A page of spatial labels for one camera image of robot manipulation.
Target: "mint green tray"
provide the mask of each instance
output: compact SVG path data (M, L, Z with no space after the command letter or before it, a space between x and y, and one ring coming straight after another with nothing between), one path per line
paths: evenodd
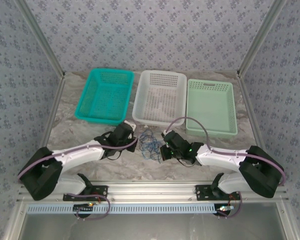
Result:
M233 92L233 85L229 82L190 79L187 116L199 121L211 137L228 139L237 135ZM201 127L192 120L186 120L186 133L205 135Z

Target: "plastic basket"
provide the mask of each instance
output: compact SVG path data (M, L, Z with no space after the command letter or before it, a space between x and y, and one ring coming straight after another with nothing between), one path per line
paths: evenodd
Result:
M190 79L187 116L198 120L210 136L230 138L238 133L233 85L229 82ZM194 121L186 121L186 133L205 135Z
M167 127L185 115L186 83L184 74L146 70L140 77L132 117L146 125ZM173 126L180 126L184 119Z
M131 71L93 69L74 115L91 123L120 124L125 119L133 80Z

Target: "teal basket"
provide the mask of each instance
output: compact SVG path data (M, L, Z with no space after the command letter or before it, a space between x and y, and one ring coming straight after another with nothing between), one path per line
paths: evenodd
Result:
M238 134L233 85L229 82L190 79L187 116L199 121L209 136L231 138ZM204 136L194 121L186 121L186 133Z
M133 80L132 71L93 69L74 115L91 123L120 124L125 119Z

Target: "floor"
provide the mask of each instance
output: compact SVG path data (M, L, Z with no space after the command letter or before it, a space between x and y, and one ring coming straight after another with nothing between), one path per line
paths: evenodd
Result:
M240 87L234 71L230 72L181 72L187 79L202 79L230 82L234 87L234 98L236 116L238 123L238 134L231 139L212 138L211 145L226 149L248 149L255 145L250 120L243 101ZM135 80L132 94L128 106L127 119L132 118L132 109L135 94L138 86L141 71L135 72ZM104 124L92 124L84 120L79 120L74 116L77 103L85 85L88 72L67 72L65 74L65 85L61 100L54 118L50 133L48 147L51 150L60 150L84 144L96 136L113 130L113 126ZM161 140L160 133L164 128L149 126L155 133L155 137ZM141 133L146 128L138 125L137 133ZM185 134L185 124L175 128L175 130L189 142L205 142L205 139L197 136ZM90 162L69 170L70 174L82 173L90 180L213 180L216 174L226 172L221 168L213 166L193 166L184 167L175 159L159 163L158 161L144 159L141 151L137 148L135 153L124 151L118 160L110 161L107 159L98 162Z

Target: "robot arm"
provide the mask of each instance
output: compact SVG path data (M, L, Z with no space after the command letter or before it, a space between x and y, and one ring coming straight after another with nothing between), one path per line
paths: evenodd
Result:
M42 147L23 167L18 178L36 201L52 192L79 194L85 189L87 180L79 175L66 176L63 173L89 161L113 156L117 151L126 149L134 152L137 144L137 139L133 136L135 128L134 124L125 121L113 132L107 132L74 148L50 151L47 147Z
M257 146L244 150L213 148L214 151L228 153L217 154L201 142L188 143L179 134L171 131L163 135L166 145L161 147L162 159L176 158L188 164L218 166L235 171L232 174L218 174L211 185L213 194L231 194L233 192L254 191L257 194L272 198L280 183L282 174L272 165L242 154L266 158L279 168L283 168L266 152Z

